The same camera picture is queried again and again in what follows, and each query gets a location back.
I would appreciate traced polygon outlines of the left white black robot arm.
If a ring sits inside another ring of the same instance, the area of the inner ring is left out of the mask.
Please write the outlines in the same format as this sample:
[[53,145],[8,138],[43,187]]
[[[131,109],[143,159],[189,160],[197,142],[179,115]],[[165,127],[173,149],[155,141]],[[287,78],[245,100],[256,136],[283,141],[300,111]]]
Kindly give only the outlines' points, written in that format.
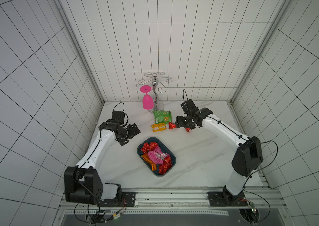
[[67,202],[100,206],[120,205],[123,195],[120,184],[105,183],[99,176],[99,168],[109,148],[116,142],[124,146],[140,132],[136,124],[122,126],[107,121],[82,159],[64,172],[64,194]]

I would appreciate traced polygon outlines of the yellow snack packet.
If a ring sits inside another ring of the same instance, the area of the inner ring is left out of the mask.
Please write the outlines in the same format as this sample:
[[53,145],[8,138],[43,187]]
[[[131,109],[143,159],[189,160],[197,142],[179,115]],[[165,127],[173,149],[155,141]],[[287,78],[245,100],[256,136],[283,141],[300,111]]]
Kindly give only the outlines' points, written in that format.
[[153,124],[151,127],[152,127],[152,129],[153,129],[153,132],[160,132],[160,131],[164,131],[164,130],[167,129],[165,123]]

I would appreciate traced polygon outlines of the purple tea bag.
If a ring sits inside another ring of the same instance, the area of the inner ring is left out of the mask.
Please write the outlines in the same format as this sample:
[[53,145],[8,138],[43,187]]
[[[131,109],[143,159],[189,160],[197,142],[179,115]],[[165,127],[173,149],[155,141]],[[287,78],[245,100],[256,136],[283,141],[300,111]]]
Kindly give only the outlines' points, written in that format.
[[147,152],[148,156],[155,164],[157,164],[156,153],[163,153],[159,146],[157,146],[155,150]]

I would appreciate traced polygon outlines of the orange tea bag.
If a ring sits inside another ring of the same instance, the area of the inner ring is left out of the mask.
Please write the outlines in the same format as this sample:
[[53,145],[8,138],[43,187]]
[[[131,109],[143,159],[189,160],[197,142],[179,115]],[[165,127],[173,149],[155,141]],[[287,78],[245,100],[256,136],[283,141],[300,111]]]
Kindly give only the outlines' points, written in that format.
[[142,159],[148,163],[150,166],[151,166],[151,169],[152,171],[156,171],[157,170],[157,164],[155,164],[151,159],[150,157],[148,156],[147,153],[143,154],[142,156]]

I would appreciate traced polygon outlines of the pink tea bag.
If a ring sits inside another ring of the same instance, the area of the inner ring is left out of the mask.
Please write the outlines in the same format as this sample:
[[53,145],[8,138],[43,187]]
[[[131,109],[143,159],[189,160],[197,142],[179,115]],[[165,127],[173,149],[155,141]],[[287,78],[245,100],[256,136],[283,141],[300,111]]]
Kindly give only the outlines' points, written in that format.
[[169,156],[168,153],[156,153],[157,164],[163,164],[163,161]]

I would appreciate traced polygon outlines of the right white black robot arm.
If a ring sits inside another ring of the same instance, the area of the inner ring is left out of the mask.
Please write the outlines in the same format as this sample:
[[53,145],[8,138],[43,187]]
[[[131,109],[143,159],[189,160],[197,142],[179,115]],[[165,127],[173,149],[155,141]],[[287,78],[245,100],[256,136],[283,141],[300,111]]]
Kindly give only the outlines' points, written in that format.
[[208,108],[181,104],[185,116],[176,117],[176,127],[199,129],[205,128],[222,139],[234,151],[231,162],[233,168],[229,181],[223,188],[223,197],[229,201],[237,199],[251,173],[263,162],[261,142],[256,137],[249,137],[222,122]]

